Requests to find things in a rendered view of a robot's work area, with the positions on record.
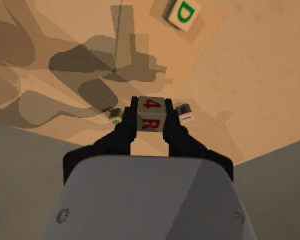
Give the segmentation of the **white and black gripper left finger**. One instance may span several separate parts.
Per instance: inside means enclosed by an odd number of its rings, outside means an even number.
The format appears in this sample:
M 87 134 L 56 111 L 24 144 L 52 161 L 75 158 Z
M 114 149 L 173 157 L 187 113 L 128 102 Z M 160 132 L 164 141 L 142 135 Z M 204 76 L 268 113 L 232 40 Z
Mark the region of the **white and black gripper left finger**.
M 87 145 L 65 154 L 63 157 L 64 185 L 77 163 L 87 157 L 131 155 L 131 143 L 137 135 L 137 106 L 138 98 L 132 96 L 130 107 L 125 107 L 122 121 L 116 124 L 114 131 L 100 138 L 93 145 Z

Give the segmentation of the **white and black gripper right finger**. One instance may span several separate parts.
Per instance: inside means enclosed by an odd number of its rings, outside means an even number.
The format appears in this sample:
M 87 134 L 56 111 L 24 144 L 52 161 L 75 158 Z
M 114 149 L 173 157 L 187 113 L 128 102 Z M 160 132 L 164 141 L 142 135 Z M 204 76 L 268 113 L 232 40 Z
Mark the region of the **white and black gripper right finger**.
M 173 109 L 171 99 L 166 98 L 165 105 L 167 116 L 163 128 L 163 140 L 169 144 L 169 157 L 193 156 L 193 158 L 212 160 L 224 168 L 233 182 L 233 162 L 224 155 L 208 150 L 189 135 L 188 129 L 180 124 L 178 112 Z

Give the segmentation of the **tan flat mat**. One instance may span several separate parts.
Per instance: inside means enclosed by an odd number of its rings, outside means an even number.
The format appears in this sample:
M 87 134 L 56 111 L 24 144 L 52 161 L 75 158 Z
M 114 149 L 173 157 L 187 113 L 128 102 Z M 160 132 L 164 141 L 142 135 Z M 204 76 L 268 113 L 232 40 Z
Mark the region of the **tan flat mat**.
M 207 0 L 184 33 L 166 16 L 174 0 L 122 0 L 114 74 L 180 93 L 227 11 Z

